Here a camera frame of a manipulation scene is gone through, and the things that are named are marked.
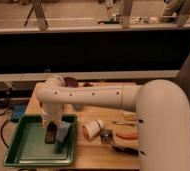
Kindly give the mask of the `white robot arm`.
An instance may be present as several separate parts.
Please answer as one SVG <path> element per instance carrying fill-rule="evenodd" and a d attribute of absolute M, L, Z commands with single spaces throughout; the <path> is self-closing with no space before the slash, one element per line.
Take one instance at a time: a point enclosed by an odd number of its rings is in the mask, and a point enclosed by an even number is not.
<path fill-rule="evenodd" d="M 190 171 L 190 103 L 175 83 L 117 84 L 70 88 L 54 75 L 36 91 L 43 122 L 59 122 L 63 104 L 134 111 L 137 114 L 140 171 Z"/>

